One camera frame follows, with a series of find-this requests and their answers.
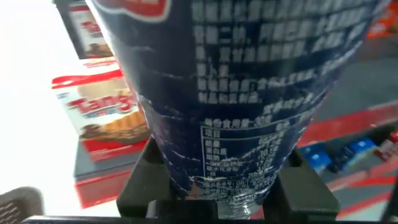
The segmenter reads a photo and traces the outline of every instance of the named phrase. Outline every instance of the nutrition facts table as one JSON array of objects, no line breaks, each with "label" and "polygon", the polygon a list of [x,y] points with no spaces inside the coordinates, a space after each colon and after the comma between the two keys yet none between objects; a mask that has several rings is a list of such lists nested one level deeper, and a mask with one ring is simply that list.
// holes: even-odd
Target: nutrition facts table
[{"label": "nutrition facts table", "polygon": [[[273,169],[272,162],[285,130],[308,118],[315,109],[265,126],[250,119],[206,119],[205,125],[201,126],[205,177],[266,174]],[[236,150],[245,146],[254,147],[244,154]],[[253,165],[257,167],[255,171],[251,169]]]}]

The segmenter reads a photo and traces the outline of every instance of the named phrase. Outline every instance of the printed label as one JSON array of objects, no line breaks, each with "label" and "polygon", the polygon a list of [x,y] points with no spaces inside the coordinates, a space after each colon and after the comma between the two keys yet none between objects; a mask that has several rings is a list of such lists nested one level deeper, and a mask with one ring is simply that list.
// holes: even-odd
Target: printed label
[{"label": "printed label", "polygon": [[96,6],[104,12],[125,14],[145,22],[162,22],[167,19],[172,0],[97,0]]}]

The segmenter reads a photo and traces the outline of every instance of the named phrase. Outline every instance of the red logo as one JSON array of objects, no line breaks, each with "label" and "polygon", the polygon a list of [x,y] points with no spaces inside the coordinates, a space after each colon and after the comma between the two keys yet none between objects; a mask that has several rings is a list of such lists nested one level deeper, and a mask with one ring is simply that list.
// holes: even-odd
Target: red logo
[{"label": "red logo", "polygon": [[81,98],[68,103],[71,108],[78,108],[82,114],[116,107],[119,113],[131,111],[136,105],[132,95],[105,96],[96,100]]},{"label": "red logo", "polygon": [[93,0],[110,14],[125,14],[145,22],[162,22],[169,16],[172,0]]}]

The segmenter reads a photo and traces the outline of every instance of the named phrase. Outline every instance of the wafer image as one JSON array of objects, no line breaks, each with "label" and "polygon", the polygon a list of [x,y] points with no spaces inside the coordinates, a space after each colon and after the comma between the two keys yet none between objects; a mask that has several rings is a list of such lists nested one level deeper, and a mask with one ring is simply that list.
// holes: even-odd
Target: wafer image
[{"label": "wafer image", "polygon": [[139,111],[105,124],[103,129],[105,134],[100,137],[102,141],[132,144],[149,137],[149,129],[146,126],[144,115]]}]

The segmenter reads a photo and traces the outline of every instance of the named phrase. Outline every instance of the blue product box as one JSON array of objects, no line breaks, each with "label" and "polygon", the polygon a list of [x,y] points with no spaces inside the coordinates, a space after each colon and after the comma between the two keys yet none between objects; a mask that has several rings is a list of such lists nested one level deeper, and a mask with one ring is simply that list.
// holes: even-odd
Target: blue product box
[{"label": "blue product box", "polygon": [[362,138],[352,142],[332,157],[333,162],[330,166],[330,170],[333,172],[345,170],[347,167],[355,165],[358,161],[363,159],[367,153],[373,151],[375,148],[377,148],[377,146],[369,138]]},{"label": "blue product box", "polygon": [[325,151],[317,151],[312,154],[306,154],[304,157],[307,159],[308,163],[310,166],[312,166],[315,172],[317,172],[317,174],[320,174],[331,164],[331,159]]},{"label": "blue product box", "polygon": [[309,146],[301,147],[299,150],[303,155],[314,154],[318,151],[323,151],[325,143],[312,144]]}]

